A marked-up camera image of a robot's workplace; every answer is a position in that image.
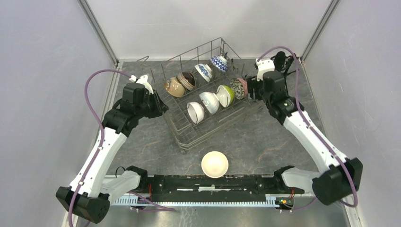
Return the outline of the floral brown patterned bowl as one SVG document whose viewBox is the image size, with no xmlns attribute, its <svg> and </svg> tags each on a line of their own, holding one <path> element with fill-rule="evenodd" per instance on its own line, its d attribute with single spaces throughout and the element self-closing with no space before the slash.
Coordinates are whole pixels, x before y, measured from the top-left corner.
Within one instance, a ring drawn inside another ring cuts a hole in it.
<svg viewBox="0 0 401 227">
<path fill-rule="evenodd" d="M 249 94 L 247 82 L 242 78 L 232 78 L 230 80 L 230 88 L 234 91 L 235 98 L 242 100 Z"/>
</svg>

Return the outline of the brown rimmed cream bowl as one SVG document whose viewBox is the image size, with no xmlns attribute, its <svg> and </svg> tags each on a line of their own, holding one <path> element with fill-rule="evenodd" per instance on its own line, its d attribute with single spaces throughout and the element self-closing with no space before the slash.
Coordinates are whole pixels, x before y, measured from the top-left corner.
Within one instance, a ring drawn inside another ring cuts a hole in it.
<svg viewBox="0 0 401 227">
<path fill-rule="evenodd" d="M 189 91 L 195 89 L 195 77 L 190 72 L 181 72 L 176 76 L 176 78 L 185 89 Z"/>
</svg>

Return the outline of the green and white bowl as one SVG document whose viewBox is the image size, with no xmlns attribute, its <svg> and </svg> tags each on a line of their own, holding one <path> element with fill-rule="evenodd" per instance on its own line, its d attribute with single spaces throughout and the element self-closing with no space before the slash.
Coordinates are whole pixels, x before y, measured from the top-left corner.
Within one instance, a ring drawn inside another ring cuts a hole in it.
<svg viewBox="0 0 401 227">
<path fill-rule="evenodd" d="M 218 97 L 220 104 L 224 108 L 230 106 L 233 103 L 235 97 L 233 89 L 231 89 L 229 86 L 226 85 L 220 85 L 217 88 L 216 95 Z"/>
</svg>

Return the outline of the grey wire dish rack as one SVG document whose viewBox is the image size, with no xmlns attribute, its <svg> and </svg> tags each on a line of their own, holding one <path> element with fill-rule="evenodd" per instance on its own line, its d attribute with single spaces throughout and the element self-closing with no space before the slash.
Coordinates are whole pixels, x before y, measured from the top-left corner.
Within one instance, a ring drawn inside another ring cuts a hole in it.
<svg viewBox="0 0 401 227">
<path fill-rule="evenodd" d="M 183 153 L 262 107 L 246 94 L 244 68 L 223 38 L 143 69 L 169 107 L 163 115 Z"/>
</svg>

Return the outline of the pink bowl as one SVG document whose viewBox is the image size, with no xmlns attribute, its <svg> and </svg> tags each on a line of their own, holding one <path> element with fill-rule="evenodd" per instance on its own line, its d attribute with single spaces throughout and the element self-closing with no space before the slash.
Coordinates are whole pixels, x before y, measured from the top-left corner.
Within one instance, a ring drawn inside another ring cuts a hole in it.
<svg viewBox="0 0 401 227">
<path fill-rule="evenodd" d="M 228 60 L 223 55 L 214 56 L 210 61 L 219 71 L 223 73 L 228 71 Z"/>
</svg>

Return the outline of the blue floral bowl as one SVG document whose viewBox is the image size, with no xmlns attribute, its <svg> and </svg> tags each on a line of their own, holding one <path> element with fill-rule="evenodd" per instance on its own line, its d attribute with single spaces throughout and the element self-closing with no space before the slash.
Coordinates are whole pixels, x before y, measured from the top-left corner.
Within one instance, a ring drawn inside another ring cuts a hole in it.
<svg viewBox="0 0 401 227">
<path fill-rule="evenodd" d="M 208 83 L 213 79 L 212 69 L 207 64 L 196 64 L 195 69 L 199 72 L 203 79 L 205 79 Z"/>
</svg>

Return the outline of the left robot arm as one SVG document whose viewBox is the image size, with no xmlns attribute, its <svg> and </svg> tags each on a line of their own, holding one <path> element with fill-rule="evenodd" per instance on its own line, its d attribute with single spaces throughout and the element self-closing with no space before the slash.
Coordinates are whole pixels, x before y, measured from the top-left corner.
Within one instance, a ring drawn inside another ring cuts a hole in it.
<svg viewBox="0 0 401 227">
<path fill-rule="evenodd" d="M 143 117 L 162 116 L 168 107 L 147 82 L 129 83 L 123 96 L 108 111 L 97 141 L 78 175 L 67 187 L 59 187 L 56 198 L 72 214 L 92 223 L 101 222 L 110 205 L 125 193 L 148 188 L 147 171 L 130 166 L 120 176 L 103 180 L 117 151 Z"/>
</svg>

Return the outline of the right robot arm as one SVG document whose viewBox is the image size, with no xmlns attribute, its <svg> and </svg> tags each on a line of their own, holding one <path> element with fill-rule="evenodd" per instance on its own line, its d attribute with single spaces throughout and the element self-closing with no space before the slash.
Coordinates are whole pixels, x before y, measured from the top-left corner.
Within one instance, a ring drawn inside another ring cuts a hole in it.
<svg viewBox="0 0 401 227">
<path fill-rule="evenodd" d="M 291 187 L 311 192 L 324 205 L 341 202 L 349 207 L 358 205 L 363 164 L 350 159 L 325 137 L 300 104 L 298 96 L 288 94 L 285 76 L 278 71 L 263 73 L 262 77 L 246 78 L 249 96 L 262 101 L 269 114 L 302 144 L 318 170 L 305 171 L 287 166 L 279 169 L 273 187 L 279 193 Z"/>
</svg>

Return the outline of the black microphone on tripod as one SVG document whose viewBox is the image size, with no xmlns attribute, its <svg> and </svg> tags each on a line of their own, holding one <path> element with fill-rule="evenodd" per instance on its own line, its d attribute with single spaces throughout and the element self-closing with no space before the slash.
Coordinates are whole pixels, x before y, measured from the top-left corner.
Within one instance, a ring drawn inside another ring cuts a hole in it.
<svg viewBox="0 0 401 227">
<path fill-rule="evenodd" d="M 295 70 L 289 72 L 292 63 L 294 62 L 294 57 L 292 55 L 286 56 L 283 51 L 279 51 L 270 59 L 274 63 L 275 71 L 283 73 L 284 76 L 290 75 L 295 72 Z"/>
</svg>

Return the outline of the plain white bottom bowl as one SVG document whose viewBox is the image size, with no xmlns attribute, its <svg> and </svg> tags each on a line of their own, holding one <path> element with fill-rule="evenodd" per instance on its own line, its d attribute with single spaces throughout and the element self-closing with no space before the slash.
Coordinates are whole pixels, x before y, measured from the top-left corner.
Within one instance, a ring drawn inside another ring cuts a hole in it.
<svg viewBox="0 0 401 227">
<path fill-rule="evenodd" d="M 228 171 L 227 157 L 219 151 L 208 152 L 201 160 L 203 173 L 210 178 L 220 178 Z"/>
</svg>

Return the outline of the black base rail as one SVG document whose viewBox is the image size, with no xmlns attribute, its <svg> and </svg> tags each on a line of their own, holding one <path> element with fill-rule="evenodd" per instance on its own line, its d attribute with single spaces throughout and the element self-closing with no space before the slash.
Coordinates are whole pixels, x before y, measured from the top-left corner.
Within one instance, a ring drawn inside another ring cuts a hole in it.
<svg viewBox="0 0 401 227">
<path fill-rule="evenodd" d="M 303 194 L 275 175 L 206 175 L 148 176 L 137 188 L 149 192 L 155 202 L 259 202 L 269 195 Z"/>
</svg>

